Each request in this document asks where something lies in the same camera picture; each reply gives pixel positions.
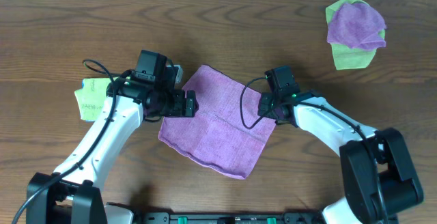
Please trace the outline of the pink microfiber cloth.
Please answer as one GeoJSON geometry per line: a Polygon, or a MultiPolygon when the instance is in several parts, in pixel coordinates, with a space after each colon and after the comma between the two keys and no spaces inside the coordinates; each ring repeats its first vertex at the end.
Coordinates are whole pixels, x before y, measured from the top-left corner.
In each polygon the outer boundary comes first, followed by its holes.
{"type": "Polygon", "coordinates": [[[276,126],[258,119],[261,94],[207,65],[183,89],[195,91],[198,111],[192,118],[164,118],[158,138],[204,167],[246,179],[276,126]]]}

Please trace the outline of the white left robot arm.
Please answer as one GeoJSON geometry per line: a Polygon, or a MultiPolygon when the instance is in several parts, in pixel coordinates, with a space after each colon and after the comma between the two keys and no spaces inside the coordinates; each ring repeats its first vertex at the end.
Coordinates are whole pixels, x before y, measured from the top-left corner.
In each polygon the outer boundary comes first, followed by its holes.
{"type": "Polygon", "coordinates": [[[27,223],[136,223],[128,206],[104,204],[108,174],[131,134],[152,117],[194,117],[194,91],[175,89],[173,77],[147,81],[118,77],[103,109],[76,149],[51,175],[36,173],[21,210],[27,223]]]}

